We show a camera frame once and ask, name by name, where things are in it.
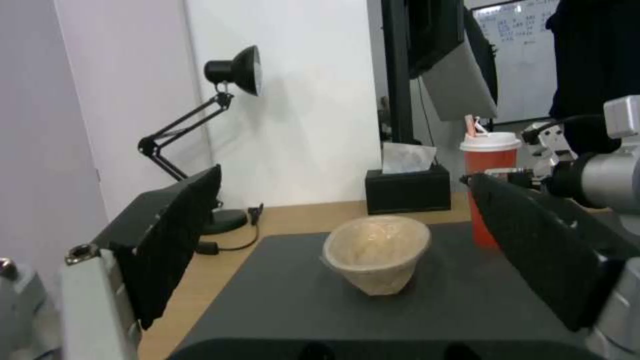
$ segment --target lamp arm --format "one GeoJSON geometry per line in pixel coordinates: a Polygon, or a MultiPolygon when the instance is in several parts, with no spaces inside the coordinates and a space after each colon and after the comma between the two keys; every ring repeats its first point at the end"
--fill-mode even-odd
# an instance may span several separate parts
{"type": "Polygon", "coordinates": [[[234,96],[228,92],[218,92],[214,97],[211,97],[209,100],[207,100],[197,108],[189,111],[176,121],[168,124],[155,133],[142,138],[138,142],[138,151],[140,151],[144,156],[151,159],[151,161],[153,161],[158,167],[163,169],[167,174],[171,175],[171,177],[176,179],[177,181],[186,179],[188,177],[187,174],[185,174],[182,170],[180,170],[180,168],[175,166],[167,158],[162,156],[162,149],[178,140],[179,138],[182,138],[184,135],[190,133],[197,127],[200,127],[207,121],[227,111],[229,109],[229,106],[231,105],[231,100],[233,99],[233,97],[234,96]],[[183,122],[189,120],[191,117],[195,116],[197,113],[213,104],[218,104],[220,108],[190,126],[174,130],[175,127],[181,125],[183,122]],[[164,140],[160,143],[158,142],[158,140],[165,138],[167,140],[164,140]]]}

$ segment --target wooden desk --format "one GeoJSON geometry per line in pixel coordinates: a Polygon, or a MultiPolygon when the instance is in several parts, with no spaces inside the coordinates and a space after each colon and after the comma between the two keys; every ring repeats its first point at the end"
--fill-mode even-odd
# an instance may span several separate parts
{"type": "MultiPolygon", "coordinates": [[[[338,225],[367,215],[365,202],[339,202],[266,208],[260,219],[260,237],[277,234],[329,232],[338,225]]],[[[452,196],[450,211],[404,214],[426,224],[469,221],[466,193],[452,196]]],[[[253,238],[254,228],[209,236],[221,246],[237,246],[253,238]]],[[[194,255],[180,285],[173,293],[164,316],[143,334],[141,359],[164,359],[180,343],[213,299],[251,254],[254,247],[217,256],[194,255]]]]}

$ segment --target black desk lamp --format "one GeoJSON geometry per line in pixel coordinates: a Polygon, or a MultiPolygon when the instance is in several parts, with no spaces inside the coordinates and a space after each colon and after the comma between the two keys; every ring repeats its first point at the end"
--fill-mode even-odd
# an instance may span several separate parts
{"type": "MultiPolygon", "coordinates": [[[[227,92],[227,85],[229,83],[235,83],[245,92],[258,96],[261,88],[261,75],[260,54],[258,47],[255,45],[242,50],[233,60],[208,61],[204,67],[204,76],[216,87],[216,95],[156,133],[142,138],[138,143],[138,150],[174,179],[178,181],[187,179],[187,174],[162,156],[162,149],[207,121],[227,111],[234,97],[227,92]],[[190,126],[175,129],[178,125],[181,125],[212,104],[217,104],[220,108],[190,126]]],[[[211,221],[205,225],[202,234],[225,233],[244,226],[246,223],[247,217],[243,210],[212,211],[211,221]]]]}

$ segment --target bowl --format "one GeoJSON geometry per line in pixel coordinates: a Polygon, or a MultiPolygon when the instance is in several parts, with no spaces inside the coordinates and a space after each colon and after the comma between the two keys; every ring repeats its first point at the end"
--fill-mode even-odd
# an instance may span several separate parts
{"type": "Polygon", "coordinates": [[[359,218],[336,228],[323,246],[324,262],[371,296],[393,295],[409,282],[429,248],[421,222],[394,216],[359,218]]]}

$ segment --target tissue box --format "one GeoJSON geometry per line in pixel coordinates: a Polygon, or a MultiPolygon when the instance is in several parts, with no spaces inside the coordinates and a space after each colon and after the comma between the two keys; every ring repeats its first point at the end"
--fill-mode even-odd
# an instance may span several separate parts
{"type": "Polygon", "coordinates": [[[449,172],[442,165],[405,174],[369,170],[364,184],[370,215],[451,209],[449,172]]]}

